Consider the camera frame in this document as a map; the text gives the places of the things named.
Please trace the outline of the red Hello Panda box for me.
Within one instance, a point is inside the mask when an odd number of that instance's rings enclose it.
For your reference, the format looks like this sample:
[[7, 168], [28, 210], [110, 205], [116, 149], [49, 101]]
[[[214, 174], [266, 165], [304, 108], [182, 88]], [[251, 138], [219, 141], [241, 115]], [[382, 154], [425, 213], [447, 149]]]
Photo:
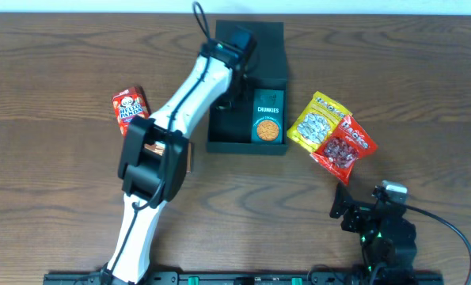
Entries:
[[115, 93], [112, 96], [112, 106], [123, 137], [135, 116], [147, 119], [151, 114], [146, 94], [140, 85]]

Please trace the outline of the teal Chunkies cookie box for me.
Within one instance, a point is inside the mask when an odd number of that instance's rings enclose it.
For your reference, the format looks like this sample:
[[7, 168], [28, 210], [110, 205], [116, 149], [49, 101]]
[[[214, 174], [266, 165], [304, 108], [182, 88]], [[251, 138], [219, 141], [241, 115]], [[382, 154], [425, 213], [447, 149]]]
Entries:
[[281, 144], [283, 141], [284, 91], [255, 89], [251, 141]]

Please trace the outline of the red Hacks candy bag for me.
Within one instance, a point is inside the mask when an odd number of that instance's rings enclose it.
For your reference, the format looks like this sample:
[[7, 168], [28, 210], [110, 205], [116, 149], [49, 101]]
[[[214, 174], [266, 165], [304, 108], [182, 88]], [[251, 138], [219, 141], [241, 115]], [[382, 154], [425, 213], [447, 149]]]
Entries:
[[352, 116], [345, 116], [310, 157], [344, 185], [349, 185], [355, 163], [377, 149], [378, 145], [361, 125]]

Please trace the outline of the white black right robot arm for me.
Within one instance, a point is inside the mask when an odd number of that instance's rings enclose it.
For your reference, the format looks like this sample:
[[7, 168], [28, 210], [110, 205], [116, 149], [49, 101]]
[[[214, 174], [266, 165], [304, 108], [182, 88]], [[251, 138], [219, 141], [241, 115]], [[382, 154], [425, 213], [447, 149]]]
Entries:
[[373, 191], [373, 204], [357, 201], [338, 183], [329, 215], [342, 218], [341, 229], [360, 238], [364, 264], [375, 279], [396, 283], [413, 277], [416, 227], [404, 218], [408, 189], [384, 180]]

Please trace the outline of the brown Pocky box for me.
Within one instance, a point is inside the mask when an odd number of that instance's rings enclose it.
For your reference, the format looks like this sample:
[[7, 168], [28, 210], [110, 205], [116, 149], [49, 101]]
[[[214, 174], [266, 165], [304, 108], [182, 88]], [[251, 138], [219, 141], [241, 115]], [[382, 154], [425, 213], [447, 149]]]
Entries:
[[[145, 144], [144, 148], [150, 151], [151, 153], [157, 154], [159, 156], [162, 156], [165, 153], [165, 148], [163, 146], [159, 146], [157, 143], [152, 144], [152, 145]], [[188, 144], [186, 173], [192, 172], [192, 154], [193, 154], [193, 144], [190, 142]]]

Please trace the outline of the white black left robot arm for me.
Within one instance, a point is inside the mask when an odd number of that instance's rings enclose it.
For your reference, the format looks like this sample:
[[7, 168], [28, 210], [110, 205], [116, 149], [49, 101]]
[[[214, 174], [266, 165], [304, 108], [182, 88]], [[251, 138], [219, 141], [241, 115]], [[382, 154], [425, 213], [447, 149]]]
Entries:
[[150, 247], [162, 210], [184, 182], [188, 143], [207, 110], [245, 73], [243, 55], [202, 53], [172, 98], [150, 118], [136, 116], [123, 142], [118, 176], [124, 214], [103, 284], [140, 284], [150, 266]]

